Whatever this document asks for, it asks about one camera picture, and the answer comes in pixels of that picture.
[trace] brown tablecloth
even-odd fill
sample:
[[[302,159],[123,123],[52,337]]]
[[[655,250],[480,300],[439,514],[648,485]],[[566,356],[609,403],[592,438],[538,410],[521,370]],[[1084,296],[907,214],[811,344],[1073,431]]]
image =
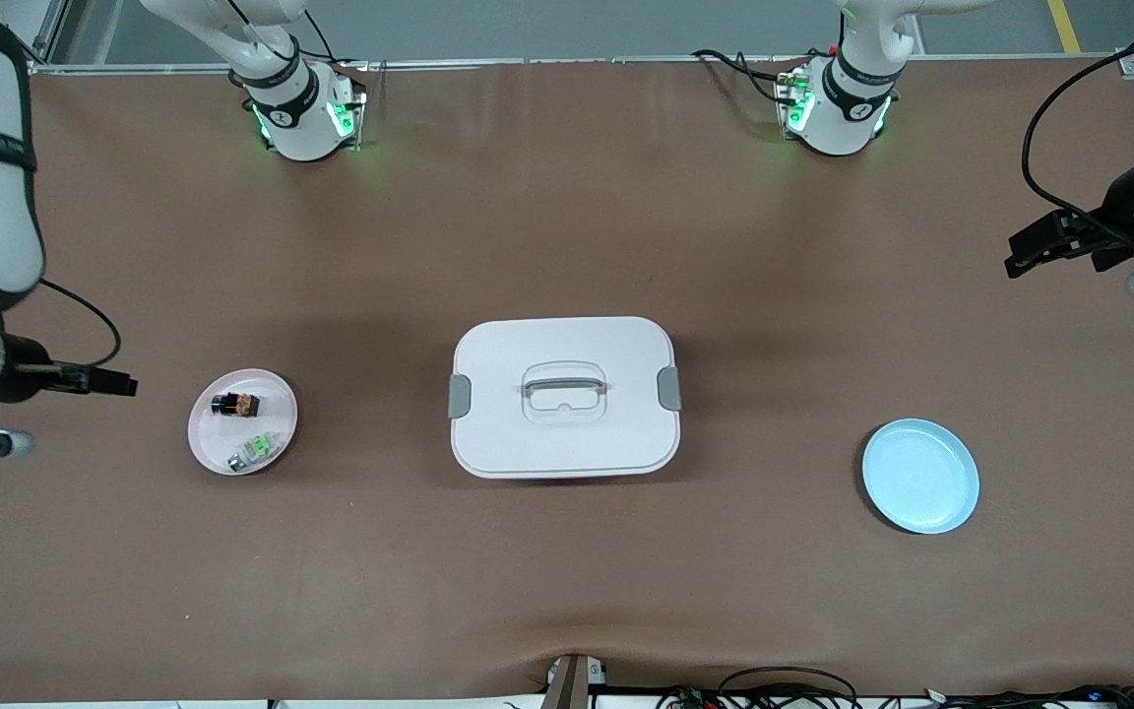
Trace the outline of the brown tablecloth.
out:
[[[1134,683],[1128,268],[1005,278],[1048,210],[1018,171],[1081,62],[913,64],[864,153],[782,143],[693,64],[374,77],[366,143],[257,146],[220,76],[36,78],[49,275],[126,336],[137,399],[0,414],[0,700],[530,691],[805,664],[865,692]],[[1099,202],[1134,84],[1053,108],[1036,175]],[[640,314],[671,332],[680,451],[638,480],[509,484],[449,445],[455,343],[484,320]],[[108,345],[50,292],[8,314],[59,358]],[[302,429],[251,479],[191,457],[220,373],[291,380]],[[863,501],[875,427],[945,423],[981,469],[964,527]]]

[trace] gray latch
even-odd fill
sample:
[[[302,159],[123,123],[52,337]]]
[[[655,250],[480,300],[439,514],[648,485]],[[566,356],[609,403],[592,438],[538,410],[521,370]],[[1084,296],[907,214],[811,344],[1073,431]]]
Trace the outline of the gray latch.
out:
[[[472,413],[472,380],[466,375],[449,377],[449,417],[460,419]]]
[[[659,386],[659,405],[669,412],[680,412],[680,377],[676,368],[659,370],[655,382]]]

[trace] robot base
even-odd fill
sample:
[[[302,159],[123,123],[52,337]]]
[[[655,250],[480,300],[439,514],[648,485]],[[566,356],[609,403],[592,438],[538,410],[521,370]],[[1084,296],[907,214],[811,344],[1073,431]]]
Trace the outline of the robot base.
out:
[[[830,61],[829,57],[815,57],[793,68],[787,84],[773,86],[778,98],[794,101],[793,107],[778,103],[778,121],[787,140],[801,140],[824,155],[850,155],[881,133],[891,99],[878,109],[877,120],[848,121],[841,109],[824,98],[822,76]]]
[[[279,127],[253,108],[265,147],[298,162],[321,160],[340,149],[359,149],[365,124],[365,86],[355,86],[350,77],[324,64],[320,67],[310,64],[310,70],[319,75],[323,88],[314,107],[301,116],[295,127]]]

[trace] green object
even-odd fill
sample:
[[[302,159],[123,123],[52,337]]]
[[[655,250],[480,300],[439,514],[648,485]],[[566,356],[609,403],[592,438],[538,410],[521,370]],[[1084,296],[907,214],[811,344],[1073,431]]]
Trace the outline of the green object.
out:
[[[816,95],[811,91],[805,91],[799,100],[790,108],[790,130],[802,130],[807,125],[807,113],[816,104]]]
[[[270,129],[265,127],[265,117],[261,116],[261,108],[256,108],[256,103],[252,104],[252,115],[256,117],[256,123],[261,126],[261,138],[272,141],[273,138],[270,138]]]
[[[891,98],[890,95],[887,95],[886,102],[883,102],[882,107],[878,110],[878,123],[873,124],[873,133],[878,133],[879,130],[882,129],[882,121],[886,120],[886,110],[890,107],[891,107]]]
[[[338,133],[341,138],[347,138],[347,136],[353,135],[353,111],[350,108],[337,107],[333,103],[327,103],[329,109],[328,116],[332,118],[335,124],[335,133]]]
[[[265,439],[264,436],[253,437],[252,440],[248,441],[248,445],[251,445],[252,453],[255,454],[257,458],[264,458],[265,455],[269,455],[270,451],[273,450],[273,445],[271,445],[270,440]]]

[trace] box lid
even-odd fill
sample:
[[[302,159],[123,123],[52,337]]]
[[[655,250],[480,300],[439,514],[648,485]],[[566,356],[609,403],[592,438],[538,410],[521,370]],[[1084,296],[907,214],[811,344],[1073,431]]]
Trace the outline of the box lid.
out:
[[[500,320],[454,355],[454,454],[489,479],[659,470],[679,410],[671,339],[644,318]]]

